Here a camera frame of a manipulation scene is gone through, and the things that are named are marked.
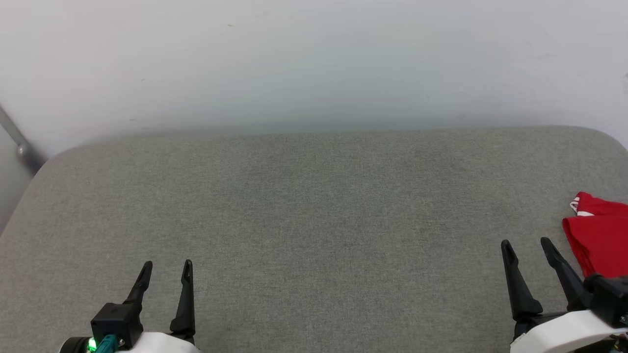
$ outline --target white wall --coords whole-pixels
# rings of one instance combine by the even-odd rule
[[[19,162],[17,145],[0,126],[0,234],[33,178]]]
[[[628,146],[626,0],[5,0],[0,104],[54,155],[162,132],[570,124]]]

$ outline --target gray cushion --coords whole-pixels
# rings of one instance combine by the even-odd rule
[[[142,138],[48,162],[0,237],[0,342],[90,335],[153,260],[142,320],[168,331],[194,262],[205,352],[505,352],[508,238],[547,312],[539,238],[580,191],[628,201],[628,152],[588,129]]]

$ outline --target black plastic bracket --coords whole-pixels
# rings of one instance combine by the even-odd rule
[[[92,319],[92,333],[96,344],[100,344],[106,335],[115,335],[123,343],[120,349],[131,349],[144,332],[139,321],[142,311],[142,299],[148,289],[153,271],[153,263],[144,263],[129,296],[122,304],[106,303]]]
[[[508,240],[502,241],[502,257],[506,271],[506,285],[511,301],[512,319],[538,315],[543,312],[541,303],[532,297],[530,289],[519,271],[519,259]]]
[[[176,308],[176,317],[170,322],[170,330],[173,337],[186,340],[194,344],[196,323],[194,319],[194,277],[192,274],[192,261],[186,260],[181,275],[181,296]]]
[[[567,298],[567,311],[586,310],[591,305],[591,293],[585,290],[580,277],[547,237],[541,238],[541,246],[549,265],[556,271]]]
[[[590,309],[613,328],[628,327],[628,276],[604,278],[594,273],[585,279],[593,292]]]

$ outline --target red fabric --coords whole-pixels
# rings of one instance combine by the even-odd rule
[[[593,215],[565,218],[563,229],[583,274],[628,275],[628,205],[586,192],[578,197],[577,211]]]

